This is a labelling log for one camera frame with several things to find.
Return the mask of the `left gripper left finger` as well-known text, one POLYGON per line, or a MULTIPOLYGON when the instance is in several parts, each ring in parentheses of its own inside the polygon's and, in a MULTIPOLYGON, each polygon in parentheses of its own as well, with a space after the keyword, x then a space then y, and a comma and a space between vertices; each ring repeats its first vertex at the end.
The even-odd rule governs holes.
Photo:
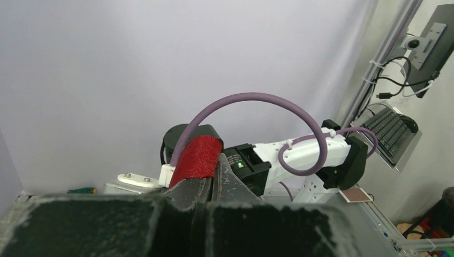
POLYGON ((148 194, 47 195, 1 225, 1 256, 189 256, 198 205, 211 178, 148 194))

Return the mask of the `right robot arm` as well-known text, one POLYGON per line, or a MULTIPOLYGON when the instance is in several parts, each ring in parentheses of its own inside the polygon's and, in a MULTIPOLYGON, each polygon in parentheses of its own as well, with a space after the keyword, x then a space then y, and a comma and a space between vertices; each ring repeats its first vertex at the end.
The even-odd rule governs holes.
MULTIPOLYGON (((343 137, 353 128, 341 129, 331 120, 322 124, 326 136, 327 159, 324 166, 312 175, 306 175, 302 189, 296 195, 290 195, 295 202, 327 202, 334 194, 353 187, 363 176, 368 147, 361 140, 343 137)), ((158 182, 170 188, 186 178, 204 178, 214 175, 208 161, 213 158, 201 157, 198 151, 216 153, 222 142, 217 132, 210 125, 199 126, 190 137, 190 153, 181 155, 183 174, 174 175, 170 165, 173 150, 186 124, 169 129, 161 146, 162 167, 158 182)), ((257 197, 271 191, 271 187, 289 178, 288 168, 306 170, 317 160, 318 142, 313 134, 294 139, 292 146, 283 150, 286 142, 243 144, 223 150, 227 161, 243 184, 257 197)))

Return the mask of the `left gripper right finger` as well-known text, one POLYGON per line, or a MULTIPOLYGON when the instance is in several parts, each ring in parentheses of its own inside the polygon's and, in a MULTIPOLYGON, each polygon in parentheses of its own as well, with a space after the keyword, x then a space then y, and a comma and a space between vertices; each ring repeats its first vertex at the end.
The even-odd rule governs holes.
POLYGON ((206 256, 361 256, 351 222, 320 204, 266 203, 219 156, 218 198, 206 205, 206 256))

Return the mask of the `red ribbon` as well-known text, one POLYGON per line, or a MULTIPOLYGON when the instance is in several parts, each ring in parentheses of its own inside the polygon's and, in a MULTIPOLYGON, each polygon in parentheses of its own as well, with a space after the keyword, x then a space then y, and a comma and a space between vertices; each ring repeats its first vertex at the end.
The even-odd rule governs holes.
POLYGON ((170 180, 173 188, 184 179, 213 178, 223 142, 211 135, 194 138, 183 149, 170 180))

